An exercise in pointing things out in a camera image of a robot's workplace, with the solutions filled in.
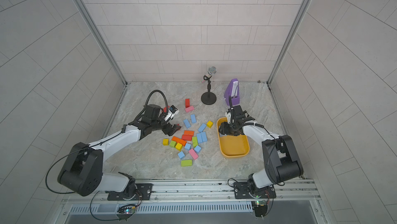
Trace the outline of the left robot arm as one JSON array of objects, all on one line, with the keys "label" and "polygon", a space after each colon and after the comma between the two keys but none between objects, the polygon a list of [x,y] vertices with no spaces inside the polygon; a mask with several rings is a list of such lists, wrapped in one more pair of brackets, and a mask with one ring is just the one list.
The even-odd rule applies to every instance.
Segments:
[{"label": "left robot arm", "polygon": [[153,131],[161,130],[168,136],[174,135],[181,126],[170,124],[179,110],[175,106],[162,109],[150,104],[144,107],[137,119],[123,126],[120,132],[106,138],[85,144],[74,145],[58,175],[59,184],[80,196],[93,192],[119,194],[131,199],[136,194],[135,178],[126,173],[105,173],[104,162],[125,147],[144,139]]}]

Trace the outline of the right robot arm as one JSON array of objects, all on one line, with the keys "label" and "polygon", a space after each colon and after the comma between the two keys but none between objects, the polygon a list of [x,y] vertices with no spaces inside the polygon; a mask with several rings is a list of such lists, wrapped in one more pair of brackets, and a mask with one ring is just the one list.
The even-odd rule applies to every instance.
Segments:
[{"label": "right robot arm", "polygon": [[219,132],[226,136],[244,135],[262,147],[264,169],[249,175],[248,186],[253,192],[302,176],[304,169],[294,141],[289,135],[277,135],[259,124],[240,105],[232,106],[225,114]]}]

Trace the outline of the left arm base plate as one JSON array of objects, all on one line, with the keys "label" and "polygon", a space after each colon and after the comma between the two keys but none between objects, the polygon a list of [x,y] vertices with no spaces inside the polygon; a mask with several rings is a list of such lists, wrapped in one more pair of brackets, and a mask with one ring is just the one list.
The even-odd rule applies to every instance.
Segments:
[{"label": "left arm base plate", "polygon": [[138,183],[128,185],[123,192],[106,192],[108,201],[146,201],[152,194],[153,184]]}]

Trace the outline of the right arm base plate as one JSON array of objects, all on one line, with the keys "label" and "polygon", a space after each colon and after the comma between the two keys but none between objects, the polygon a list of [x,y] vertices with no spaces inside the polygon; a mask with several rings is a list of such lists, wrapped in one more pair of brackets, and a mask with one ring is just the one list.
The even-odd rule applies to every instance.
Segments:
[{"label": "right arm base plate", "polygon": [[257,188],[253,182],[234,182],[236,199],[275,199],[277,197],[272,185]]}]

